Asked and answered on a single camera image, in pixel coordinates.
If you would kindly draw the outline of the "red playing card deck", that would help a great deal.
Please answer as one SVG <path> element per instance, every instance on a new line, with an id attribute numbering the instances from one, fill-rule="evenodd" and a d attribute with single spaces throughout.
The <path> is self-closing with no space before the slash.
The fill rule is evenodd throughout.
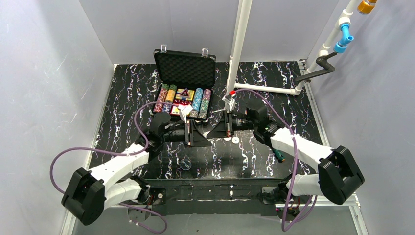
<path id="1" fill-rule="evenodd" d="M 180 115 L 180 104 L 172 105 L 172 109 L 170 111 L 171 115 L 179 116 Z"/>

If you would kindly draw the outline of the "clear dealer button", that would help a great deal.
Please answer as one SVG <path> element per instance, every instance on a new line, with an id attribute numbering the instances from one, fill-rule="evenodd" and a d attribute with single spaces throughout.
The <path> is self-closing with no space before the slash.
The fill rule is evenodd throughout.
<path id="1" fill-rule="evenodd" d="M 192 163 L 189 159 L 182 159 L 180 161 L 180 168 L 181 170 L 188 171 L 192 167 Z"/>

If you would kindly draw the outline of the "triangular all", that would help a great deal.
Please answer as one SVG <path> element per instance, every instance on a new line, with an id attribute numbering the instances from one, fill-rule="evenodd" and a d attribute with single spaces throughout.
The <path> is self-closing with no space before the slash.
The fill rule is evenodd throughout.
<path id="1" fill-rule="evenodd" d="M 188 99 L 190 98 L 188 88 L 178 90 L 176 97 L 179 99 Z"/>

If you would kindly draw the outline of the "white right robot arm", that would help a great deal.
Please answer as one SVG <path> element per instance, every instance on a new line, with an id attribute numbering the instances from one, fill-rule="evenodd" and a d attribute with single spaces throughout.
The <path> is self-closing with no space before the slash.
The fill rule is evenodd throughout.
<path id="1" fill-rule="evenodd" d="M 293 197 L 324 196 L 330 202 L 343 204 L 364 182 L 365 178 L 350 150 L 344 146 L 332 148 L 314 143 L 276 121 L 264 104 L 256 100 L 247 103 L 244 113 L 224 110 L 218 124 L 207 134 L 208 139 L 232 137 L 235 131 L 251 130 L 261 144 L 273 150 L 282 161 L 282 153 L 292 153 L 315 170 L 314 174 L 291 173 L 269 193 L 269 200 L 283 202 Z"/>

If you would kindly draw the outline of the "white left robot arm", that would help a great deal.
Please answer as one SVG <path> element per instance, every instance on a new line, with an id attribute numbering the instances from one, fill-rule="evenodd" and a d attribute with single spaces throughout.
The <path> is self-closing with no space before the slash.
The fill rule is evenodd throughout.
<path id="1" fill-rule="evenodd" d="M 209 147 L 211 142 L 184 119 L 175 124 L 168 113 L 156 113 L 128 148 L 102 165 L 76 170 L 62 198 L 62 205 L 83 225 L 95 222 L 105 209 L 125 201 L 146 204 L 152 198 L 150 184 L 139 176 L 125 179 L 133 170 L 149 163 L 163 150 L 164 144 L 182 142 L 188 147 Z"/>

